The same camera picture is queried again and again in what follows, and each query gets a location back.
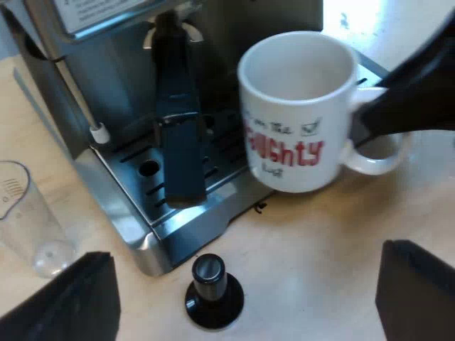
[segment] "black tamper base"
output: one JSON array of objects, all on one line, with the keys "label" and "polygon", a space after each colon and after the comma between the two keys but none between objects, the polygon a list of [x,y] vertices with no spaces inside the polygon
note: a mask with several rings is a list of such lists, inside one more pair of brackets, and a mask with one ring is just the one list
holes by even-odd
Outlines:
[{"label": "black tamper base", "polygon": [[242,312],[243,302],[242,286],[231,274],[227,274],[225,294],[216,302],[201,298],[193,282],[185,295],[186,312],[191,320],[202,328],[211,330],[225,328],[237,319]]}]

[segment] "white mug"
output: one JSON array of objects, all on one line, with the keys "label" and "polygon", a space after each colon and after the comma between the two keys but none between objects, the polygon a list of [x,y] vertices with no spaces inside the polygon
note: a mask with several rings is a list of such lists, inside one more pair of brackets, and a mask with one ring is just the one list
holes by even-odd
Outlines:
[{"label": "white mug", "polygon": [[342,164],[380,175],[410,148],[410,133],[386,159],[366,158],[353,148],[348,132],[354,108],[385,89],[357,89],[357,56],[334,38],[307,31],[266,38],[243,55],[237,75],[250,170],[271,188],[316,190]]}]

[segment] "machine label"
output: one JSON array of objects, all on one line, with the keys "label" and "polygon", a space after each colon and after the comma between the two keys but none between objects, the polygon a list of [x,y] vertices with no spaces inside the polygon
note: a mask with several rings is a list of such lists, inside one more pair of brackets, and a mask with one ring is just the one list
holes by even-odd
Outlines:
[{"label": "machine label", "polygon": [[54,0],[68,33],[120,14],[147,0]]}]

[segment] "drain hole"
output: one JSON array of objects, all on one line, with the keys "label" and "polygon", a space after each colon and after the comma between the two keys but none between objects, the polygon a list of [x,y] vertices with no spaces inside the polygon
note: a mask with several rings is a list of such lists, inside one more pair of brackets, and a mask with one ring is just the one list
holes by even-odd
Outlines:
[{"label": "drain hole", "polygon": [[211,129],[215,125],[215,119],[210,115],[204,115],[205,127]]},{"label": "drain hole", "polygon": [[236,163],[237,161],[242,160],[242,159],[245,158],[246,156],[247,156],[247,154],[243,151],[242,153],[237,154],[236,156],[234,156],[233,158],[231,158],[231,159],[230,159],[230,162],[231,162],[231,163]]},{"label": "drain hole", "polygon": [[147,160],[139,167],[139,174],[148,177],[155,175],[159,171],[159,164],[153,160]]},{"label": "drain hole", "polygon": [[166,203],[166,199],[161,199],[155,204],[155,208],[161,207]]},{"label": "drain hole", "polygon": [[214,167],[210,171],[208,171],[205,174],[205,178],[208,179],[210,176],[215,175],[216,173],[218,173],[218,167]]},{"label": "drain hole", "polygon": [[233,127],[232,129],[229,129],[228,131],[226,131],[225,133],[219,135],[218,137],[214,138],[212,140],[212,142],[214,144],[217,144],[218,142],[220,142],[221,140],[229,137],[230,135],[233,135],[233,134],[238,134],[242,129],[242,125],[241,124],[238,124],[237,126]]},{"label": "drain hole", "polygon": [[357,81],[357,85],[360,85],[360,84],[362,84],[362,83],[365,83],[366,81],[367,81],[366,78],[362,78],[361,80],[358,80],[358,81]]},{"label": "drain hole", "polygon": [[152,195],[156,192],[158,192],[160,189],[162,189],[164,187],[164,183],[160,183],[159,185],[157,185],[155,188],[152,188],[149,192],[145,193],[146,195]]},{"label": "drain hole", "polygon": [[224,146],[222,149],[220,149],[220,153],[224,153],[226,151],[229,151],[230,149],[232,149],[232,148],[234,148],[236,146],[239,146],[240,144],[243,144],[243,138],[234,140],[233,142],[231,142],[227,146]]},{"label": "drain hole", "polygon": [[122,160],[120,160],[120,163],[127,162],[128,160],[135,158],[136,156],[142,154],[143,152],[148,151],[150,148],[151,148],[151,145],[145,146],[145,147],[139,149],[138,151],[135,151],[133,154],[129,154],[126,158],[123,158]]}]

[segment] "black handle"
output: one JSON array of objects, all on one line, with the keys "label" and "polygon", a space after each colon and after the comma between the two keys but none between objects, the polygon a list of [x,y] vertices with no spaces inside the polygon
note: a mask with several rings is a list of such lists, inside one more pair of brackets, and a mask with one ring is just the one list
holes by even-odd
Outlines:
[{"label": "black handle", "polygon": [[164,196],[171,207],[185,208],[206,199],[200,154],[200,105],[188,36],[174,12],[156,17],[152,44],[156,66],[156,127],[164,158]]},{"label": "black handle", "polygon": [[455,11],[431,41],[378,85],[384,95],[355,113],[368,139],[430,129],[455,130]]}]

